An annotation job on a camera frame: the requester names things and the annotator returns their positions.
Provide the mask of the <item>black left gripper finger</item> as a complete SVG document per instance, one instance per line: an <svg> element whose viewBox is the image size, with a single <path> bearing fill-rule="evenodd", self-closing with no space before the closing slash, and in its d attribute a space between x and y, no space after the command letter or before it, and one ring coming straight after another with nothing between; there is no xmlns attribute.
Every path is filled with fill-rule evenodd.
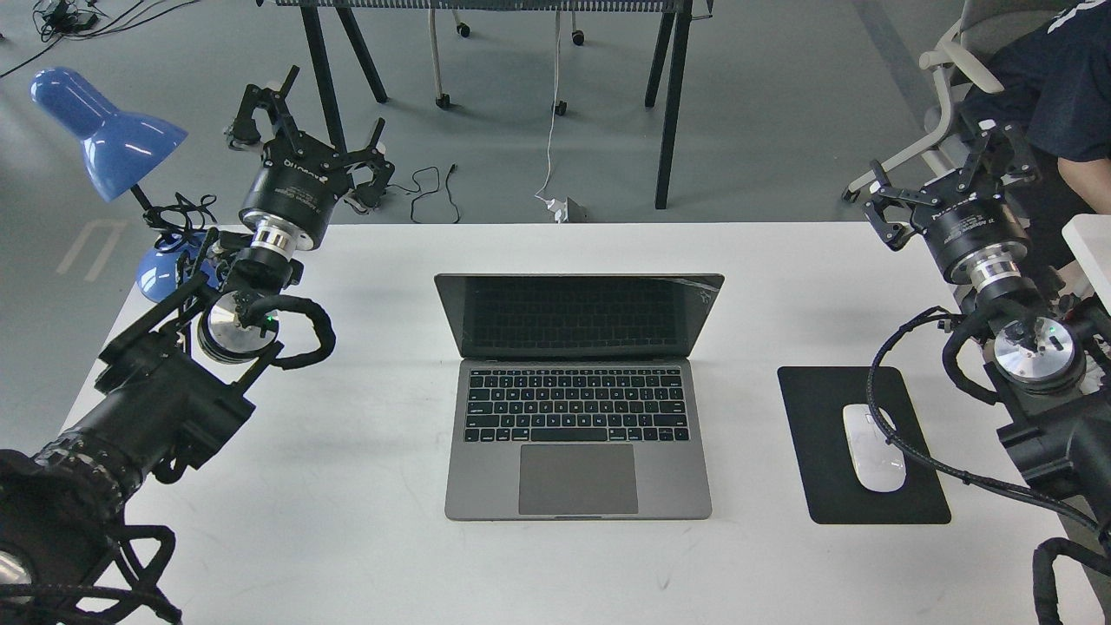
<svg viewBox="0 0 1111 625"><path fill-rule="evenodd" d="M271 127L273 127L274 138L286 140L286 143L294 153L303 153L303 134L297 127L293 115L289 111L286 99L290 94L300 72L299 65L292 65L286 75L286 80L278 88L259 87L258 84L247 84L246 94L242 95L237 114L230 127L227 127L227 147L236 151L254 150L261 148L261 134L254 119L256 110L266 111Z"/></svg>
<svg viewBox="0 0 1111 625"><path fill-rule="evenodd" d="M346 171L353 174L364 170L369 175L368 181L351 183L351 189L346 193L346 205L353 211L372 211L380 208L386 196L386 187L389 187L394 174L396 167L386 159L384 148L378 145L384 130L386 119L378 118L364 149L348 154L350 163Z"/></svg>

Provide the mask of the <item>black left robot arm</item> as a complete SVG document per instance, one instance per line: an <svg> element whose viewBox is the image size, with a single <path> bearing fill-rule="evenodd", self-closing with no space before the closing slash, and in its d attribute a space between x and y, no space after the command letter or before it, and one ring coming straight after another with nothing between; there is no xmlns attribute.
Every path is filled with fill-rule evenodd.
<svg viewBox="0 0 1111 625"><path fill-rule="evenodd" d="M3 451L4 624L116 624L141 608L179 624L158 586L174 532L128 525L128 501L144 478L171 484L214 457L253 415L246 392L266 367L333 352L326 309L288 293L303 273L296 253L321 245L346 195L372 206L392 167L378 150L384 120L354 153L300 130L286 104L298 72L247 85L227 130L229 147L261 155L246 233L180 234L194 246L182 282L106 344L96 409L36 455Z"/></svg>

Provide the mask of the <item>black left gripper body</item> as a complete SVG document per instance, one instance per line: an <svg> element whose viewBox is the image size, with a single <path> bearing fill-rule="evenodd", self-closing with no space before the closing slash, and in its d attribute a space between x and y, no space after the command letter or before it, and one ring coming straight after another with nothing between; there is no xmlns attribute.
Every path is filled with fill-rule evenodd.
<svg viewBox="0 0 1111 625"><path fill-rule="evenodd" d="M298 231L298 249L321 246L339 198L351 189L348 155L303 131L281 131L266 142L261 161L239 212L242 224L256 230L266 219L282 220Z"/></svg>

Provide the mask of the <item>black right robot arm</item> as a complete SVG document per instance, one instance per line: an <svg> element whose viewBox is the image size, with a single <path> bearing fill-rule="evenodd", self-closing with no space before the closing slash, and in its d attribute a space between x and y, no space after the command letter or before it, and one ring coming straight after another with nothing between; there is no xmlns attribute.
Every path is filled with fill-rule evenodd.
<svg viewBox="0 0 1111 625"><path fill-rule="evenodd" d="M1040 624L1058 624L1055 558L1075 560L1108 574L1108 377L1090 394L1088 372L1108 373L1108 314L1095 298L1045 296L1020 265L1030 238L1005 202L1005 187L1039 177L1035 154L1020 129L984 127L963 167L919 189L897 188L885 167L870 163L874 180L864 214L889 249L912 236L927 248L948 284L968 286L961 312L930 308L897 329L865 373L865 406L887 444L905 458L1007 498L1055 511L1094 534L1100 550L1050 538L1033 553L1033 605ZM913 329L935 321L950 336L942 367L964 394L1001 404L1011 423L997 438L1019 470L1021 485L958 470L905 443L881 414L874 379L885 353Z"/></svg>

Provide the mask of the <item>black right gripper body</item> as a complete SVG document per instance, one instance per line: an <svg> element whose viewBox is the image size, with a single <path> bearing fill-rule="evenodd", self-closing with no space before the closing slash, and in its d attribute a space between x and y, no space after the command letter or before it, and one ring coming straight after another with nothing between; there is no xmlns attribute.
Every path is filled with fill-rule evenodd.
<svg viewBox="0 0 1111 625"><path fill-rule="evenodd" d="M995 181L973 182L961 193L959 174L935 178L921 193L929 200L912 211L911 224L924 236L929 252L949 284L971 284L980 253L1008 253L1024 260L1030 238L995 189Z"/></svg>

